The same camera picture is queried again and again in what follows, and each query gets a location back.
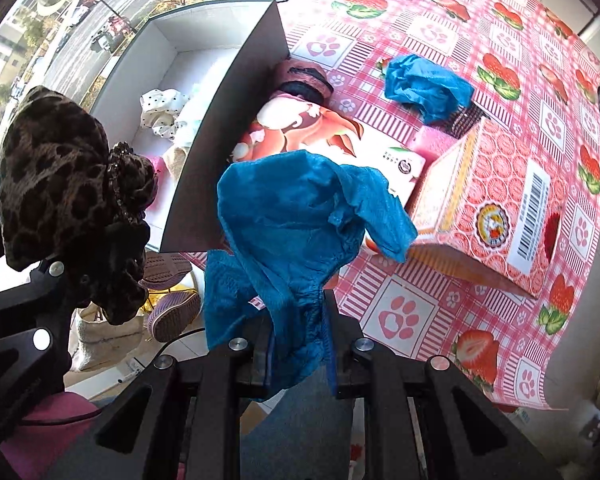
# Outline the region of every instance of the white bag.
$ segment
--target white bag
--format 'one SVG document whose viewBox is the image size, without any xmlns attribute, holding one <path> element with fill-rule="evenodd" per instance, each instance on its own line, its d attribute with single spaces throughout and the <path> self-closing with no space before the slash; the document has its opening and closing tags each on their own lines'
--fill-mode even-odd
<svg viewBox="0 0 600 480">
<path fill-rule="evenodd" d="M 119 326 L 110 325 L 100 307 L 77 308 L 71 320 L 69 354 L 72 372 L 113 366 L 142 341 L 142 314 Z"/>
</svg>

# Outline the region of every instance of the strawberry print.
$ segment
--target strawberry print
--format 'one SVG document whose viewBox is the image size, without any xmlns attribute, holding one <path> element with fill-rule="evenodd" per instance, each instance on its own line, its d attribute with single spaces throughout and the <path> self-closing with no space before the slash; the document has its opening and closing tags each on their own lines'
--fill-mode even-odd
<svg viewBox="0 0 600 480">
<path fill-rule="evenodd" d="M 564 276 L 559 274 L 551 286 L 548 303 L 538 315 L 538 324 L 544 327 L 548 335 L 557 333 L 564 326 L 573 306 L 574 295 L 573 285 L 567 286 Z"/>
<path fill-rule="evenodd" d="M 589 155 L 587 147 L 580 147 L 580 164 L 578 164 L 578 176 L 586 184 L 592 195 L 600 193 L 600 164 Z"/>
<path fill-rule="evenodd" d="M 467 330 L 452 344 L 455 363 L 483 393 L 493 391 L 498 374 L 498 343 L 491 332 Z"/>
<path fill-rule="evenodd" d="M 482 57 L 484 68 L 478 66 L 478 76 L 504 99 L 515 101 L 520 97 L 520 78 L 512 68 L 504 66 L 491 53 Z"/>
<path fill-rule="evenodd" d="M 389 62 L 392 60 L 390 57 L 381 57 L 376 61 L 376 70 L 380 72 L 380 77 L 384 79 L 386 77 L 386 68 L 389 66 Z"/>
<path fill-rule="evenodd" d="M 522 25 L 522 18 L 520 18 L 520 15 L 507 9 L 503 3 L 497 2 L 491 10 L 496 16 L 503 19 L 509 27 L 515 28 L 516 30 L 523 30 L 525 28 Z"/>
<path fill-rule="evenodd" d="M 369 20 L 381 16 L 387 9 L 386 0 L 335 0 L 331 3 L 334 10 L 344 10 L 352 18 Z"/>
<path fill-rule="evenodd" d="M 571 36 L 573 36 L 573 31 L 567 26 L 566 23 L 564 23 L 563 20 L 558 18 L 556 14 L 551 12 L 551 10 L 547 9 L 546 7 L 544 8 L 544 12 L 546 13 L 549 21 L 554 24 L 555 34 L 558 36 L 558 38 L 564 38 L 565 40 L 568 40 Z"/>
<path fill-rule="evenodd" d="M 457 18 L 462 22 L 468 22 L 471 19 L 466 7 L 455 0 L 431 0 L 437 6 L 446 10 L 451 18 Z"/>
<path fill-rule="evenodd" d="M 593 88 L 593 83 L 584 77 L 584 74 L 580 69 L 576 70 L 576 83 L 587 101 L 589 101 L 592 105 L 598 103 L 598 96 Z"/>
<path fill-rule="evenodd" d="M 563 105 L 569 105 L 569 96 L 562 80 L 547 65 L 540 64 L 538 70 L 554 89 L 554 95 Z"/>
</svg>

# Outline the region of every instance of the cardboard box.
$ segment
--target cardboard box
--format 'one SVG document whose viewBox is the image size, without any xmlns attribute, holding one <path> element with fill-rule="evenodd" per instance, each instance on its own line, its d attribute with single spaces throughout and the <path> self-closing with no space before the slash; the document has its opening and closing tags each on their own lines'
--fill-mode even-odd
<svg viewBox="0 0 600 480">
<path fill-rule="evenodd" d="M 234 148 L 234 162 L 307 150 L 337 164 L 376 168 L 389 181 L 389 192 L 405 207 L 425 160 L 368 124 L 280 94 L 258 112 Z"/>
<path fill-rule="evenodd" d="M 273 67 L 288 56 L 274 0 L 215 0 L 154 16 L 107 78 L 93 114 L 110 145 L 124 140 L 141 155 L 171 142 L 140 127 L 140 97 L 152 89 L 184 94 L 200 85 L 210 105 L 179 181 L 160 176 L 147 209 L 149 246 L 162 252 L 221 247 L 216 185 L 232 149 L 269 97 Z"/>
<path fill-rule="evenodd" d="M 483 119 L 427 171 L 410 256 L 445 274 L 537 298 L 564 185 L 523 142 Z"/>
</svg>

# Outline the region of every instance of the white polka dot cloth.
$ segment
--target white polka dot cloth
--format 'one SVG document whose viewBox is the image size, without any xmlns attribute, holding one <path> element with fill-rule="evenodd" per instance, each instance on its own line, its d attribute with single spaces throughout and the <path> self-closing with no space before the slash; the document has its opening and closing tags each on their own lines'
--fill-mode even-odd
<svg viewBox="0 0 600 480">
<path fill-rule="evenodd" d="M 176 134 L 175 120 L 187 101 L 188 96 L 173 88 L 147 92 L 140 98 L 140 125 L 153 129 L 154 134 L 159 137 L 173 140 Z"/>
</svg>

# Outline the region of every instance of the white box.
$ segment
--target white box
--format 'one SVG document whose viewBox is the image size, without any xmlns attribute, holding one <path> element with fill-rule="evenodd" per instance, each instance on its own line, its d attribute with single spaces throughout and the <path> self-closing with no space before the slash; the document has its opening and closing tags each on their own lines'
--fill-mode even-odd
<svg viewBox="0 0 600 480">
<path fill-rule="evenodd" d="M 113 146 L 162 155 L 171 142 L 140 127 L 152 89 L 213 94 L 179 181 L 160 178 L 147 210 L 149 245 L 163 252 L 220 247 L 216 184 L 236 142 L 269 97 L 270 73 L 288 56 L 274 0 L 216 0 L 155 16 L 138 32 L 91 108 Z"/>
</svg>

